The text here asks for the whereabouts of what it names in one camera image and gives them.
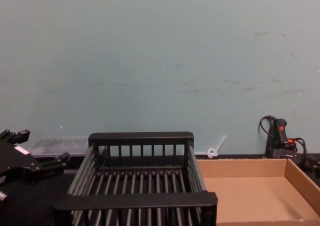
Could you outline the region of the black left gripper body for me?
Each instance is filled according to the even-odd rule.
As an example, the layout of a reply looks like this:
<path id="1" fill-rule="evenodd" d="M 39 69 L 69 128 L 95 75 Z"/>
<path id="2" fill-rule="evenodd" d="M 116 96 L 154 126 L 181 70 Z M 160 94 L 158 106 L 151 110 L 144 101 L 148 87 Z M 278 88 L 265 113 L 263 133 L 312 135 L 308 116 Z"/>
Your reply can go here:
<path id="1" fill-rule="evenodd" d="M 0 185 L 14 181 L 33 183 L 42 169 L 41 164 L 26 149 L 8 143 L 0 143 Z"/>

